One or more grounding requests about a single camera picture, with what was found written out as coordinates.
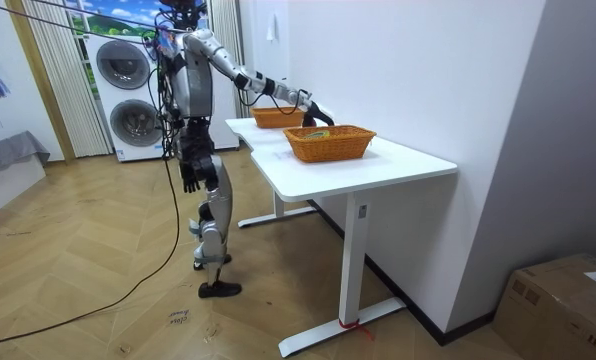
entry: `table top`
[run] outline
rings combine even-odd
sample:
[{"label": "table top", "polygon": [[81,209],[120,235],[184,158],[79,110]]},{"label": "table top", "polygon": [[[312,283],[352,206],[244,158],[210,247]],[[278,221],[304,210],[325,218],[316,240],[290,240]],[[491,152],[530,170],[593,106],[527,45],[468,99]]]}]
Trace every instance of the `table top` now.
[{"label": "table top", "polygon": [[227,120],[252,149],[251,158],[285,202],[345,194],[455,173],[456,164],[374,137],[361,159],[304,163],[283,129],[261,129],[253,118]]}]

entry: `washing machine door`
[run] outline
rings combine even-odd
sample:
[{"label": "washing machine door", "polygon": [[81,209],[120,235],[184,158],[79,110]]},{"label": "washing machine door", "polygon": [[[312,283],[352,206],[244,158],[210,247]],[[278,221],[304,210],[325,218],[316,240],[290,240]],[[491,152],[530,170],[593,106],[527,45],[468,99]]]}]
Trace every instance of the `washing machine door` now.
[{"label": "washing machine door", "polygon": [[114,134],[133,146],[150,146],[162,139],[157,129],[156,109],[142,100],[127,100],[111,112],[109,124]]},{"label": "washing machine door", "polygon": [[110,84],[125,90],[138,89],[149,78],[145,54],[128,42],[110,41],[98,50],[98,69]]}]

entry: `cardboard box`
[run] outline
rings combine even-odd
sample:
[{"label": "cardboard box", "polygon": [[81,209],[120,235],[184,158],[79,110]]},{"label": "cardboard box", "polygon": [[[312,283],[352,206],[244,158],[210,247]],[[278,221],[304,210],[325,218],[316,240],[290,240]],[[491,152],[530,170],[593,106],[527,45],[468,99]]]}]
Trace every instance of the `cardboard box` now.
[{"label": "cardboard box", "polygon": [[515,271],[493,328],[525,360],[596,360],[596,258]]}]

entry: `white curtain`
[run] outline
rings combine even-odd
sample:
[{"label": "white curtain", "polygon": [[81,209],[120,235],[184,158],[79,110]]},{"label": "white curtain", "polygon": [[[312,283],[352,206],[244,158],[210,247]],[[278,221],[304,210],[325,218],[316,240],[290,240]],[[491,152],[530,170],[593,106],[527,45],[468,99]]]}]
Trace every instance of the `white curtain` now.
[{"label": "white curtain", "polygon": [[[62,0],[48,0],[62,5]],[[27,14],[69,25],[64,9],[23,0]],[[40,55],[56,94],[58,107],[76,157],[110,154],[111,141],[104,130],[89,80],[71,30],[29,20]]]},{"label": "white curtain", "polygon": [[[233,54],[238,64],[242,65],[245,55],[242,50],[242,33],[240,31],[240,15],[238,0],[207,0],[209,12],[209,28],[222,45]],[[234,86],[236,115],[249,117],[249,109],[240,103],[238,89]],[[247,94],[243,92],[243,100],[247,102]]]}]

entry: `table foot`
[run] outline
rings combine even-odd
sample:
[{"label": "table foot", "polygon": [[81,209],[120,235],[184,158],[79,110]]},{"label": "table foot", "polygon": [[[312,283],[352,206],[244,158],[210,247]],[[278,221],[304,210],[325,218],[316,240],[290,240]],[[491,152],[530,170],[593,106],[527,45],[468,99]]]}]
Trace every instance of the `table foot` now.
[{"label": "table foot", "polygon": [[240,220],[240,221],[238,221],[238,227],[245,228],[245,227],[252,226],[252,225],[266,224],[266,223],[273,222],[276,220],[286,219],[286,218],[290,218],[290,217],[294,217],[294,216],[298,216],[298,215],[311,214],[313,212],[316,212],[316,209],[314,209],[311,206],[307,206],[307,207],[300,208],[300,209],[287,210],[287,211],[285,211],[285,213],[283,215],[280,215],[280,216],[277,216],[275,214],[270,214],[270,215],[258,216],[258,217],[251,218],[251,219]]},{"label": "table foot", "polygon": [[[372,305],[368,308],[362,309],[358,312],[359,323],[366,324],[379,317],[390,314],[394,311],[404,309],[406,306],[399,298],[393,297],[378,304]],[[326,324],[317,326],[313,329],[303,331],[300,334],[291,336],[281,341],[278,344],[280,355],[287,357],[297,351],[305,349],[309,346],[315,345],[319,342],[327,340],[345,331],[353,329],[344,329],[338,323],[338,320],[330,321]]]}]

